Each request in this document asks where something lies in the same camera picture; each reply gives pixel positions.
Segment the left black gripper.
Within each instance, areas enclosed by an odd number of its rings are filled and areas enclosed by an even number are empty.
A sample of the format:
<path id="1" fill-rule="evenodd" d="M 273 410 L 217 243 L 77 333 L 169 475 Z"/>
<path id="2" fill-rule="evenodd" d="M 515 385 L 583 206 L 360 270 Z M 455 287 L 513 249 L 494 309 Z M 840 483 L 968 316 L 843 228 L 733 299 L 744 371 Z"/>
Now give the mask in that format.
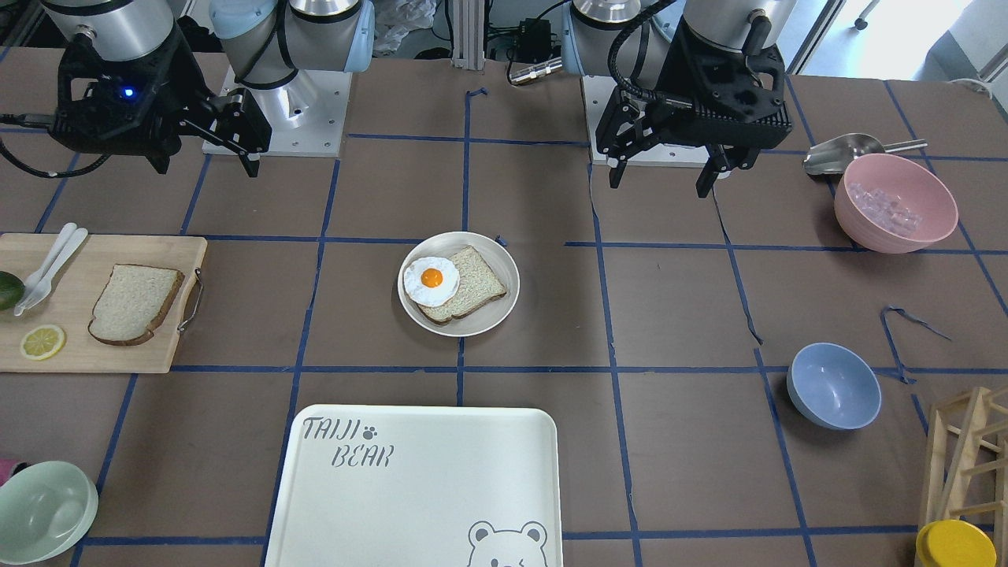
<path id="1" fill-rule="evenodd" d="M 705 147 L 696 196 L 749 169 L 791 134 L 781 17 L 629 17 L 595 23 L 595 74 L 616 87 L 595 129 L 611 189 L 628 161 L 658 144 Z"/>

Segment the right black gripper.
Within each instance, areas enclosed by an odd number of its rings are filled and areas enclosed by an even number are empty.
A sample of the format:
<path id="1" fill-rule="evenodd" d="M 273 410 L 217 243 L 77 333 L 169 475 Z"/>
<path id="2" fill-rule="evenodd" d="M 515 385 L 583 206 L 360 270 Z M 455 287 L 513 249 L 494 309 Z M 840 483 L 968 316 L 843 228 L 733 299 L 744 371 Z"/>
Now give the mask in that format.
<path id="1" fill-rule="evenodd" d="M 172 31 L 152 53 L 106 61 L 82 32 L 57 70 L 57 108 L 48 129 L 69 150 L 146 158 L 163 175 L 184 136 L 237 154 L 259 175 L 272 127 L 247 87 L 214 94 L 183 33 Z"/>

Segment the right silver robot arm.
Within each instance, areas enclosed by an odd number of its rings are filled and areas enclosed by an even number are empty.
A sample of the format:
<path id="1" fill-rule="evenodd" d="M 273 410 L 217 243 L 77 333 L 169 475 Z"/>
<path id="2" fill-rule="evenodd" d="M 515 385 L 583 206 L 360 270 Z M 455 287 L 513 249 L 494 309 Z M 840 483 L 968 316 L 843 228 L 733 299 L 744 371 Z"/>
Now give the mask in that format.
<path id="1" fill-rule="evenodd" d="M 308 72 L 363 72 L 369 1 L 213 1 L 209 17 L 236 87 L 215 94 L 165 1 L 46 1 L 68 40 L 57 108 L 33 121 L 69 150 L 142 157 L 165 173 L 194 136 L 236 154 L 248 176 L 274 132 L 318 118 Z"/>

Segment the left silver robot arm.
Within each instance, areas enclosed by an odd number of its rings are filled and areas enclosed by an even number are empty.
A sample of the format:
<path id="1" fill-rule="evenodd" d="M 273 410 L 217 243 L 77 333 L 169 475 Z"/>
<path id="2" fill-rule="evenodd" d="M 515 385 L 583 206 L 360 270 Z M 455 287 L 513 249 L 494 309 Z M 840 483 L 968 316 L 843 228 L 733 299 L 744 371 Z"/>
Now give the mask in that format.
<path id="1" fill-rule="evenodd" d="M 706 197 L 719 175 L 751 169 L 793 125 L 776 40 L 792 1 L 573 1 L 561 59 L 569 74 L 614 80 L 595 146 L 618 187 L 631 158 L 656 145 L 705 148 L 696 180 Z"/>

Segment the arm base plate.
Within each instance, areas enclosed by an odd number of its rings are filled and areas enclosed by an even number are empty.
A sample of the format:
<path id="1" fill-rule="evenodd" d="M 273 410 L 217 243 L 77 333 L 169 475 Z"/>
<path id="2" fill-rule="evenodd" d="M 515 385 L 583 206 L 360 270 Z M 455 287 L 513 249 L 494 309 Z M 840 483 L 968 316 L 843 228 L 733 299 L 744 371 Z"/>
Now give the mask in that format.
<path id="1" fill-rule="evenodd" d="M 302 69 L 287 85 L 252 90 L 272 127 L 266 157 L 337 158 L 353 78 L 348 72 Z"/>
<path id="2" fill-rule="evenodd" d="M 595 143 L 595 129 L 600 125 L 602 112 L 604 112 L 615 87 L 615 80 L 611 76 L 582 76 L 584 115 L 586 115 L 587 136 L 589 136 L 591 144 L 591 163 L 593 165 L 616 165 L 615 160 L 607 158 Z M 651 150 L 631 157 L 628 165 L 702 169 L 708 158 L 708 152 L 702 146 L 658 144 Z"/>

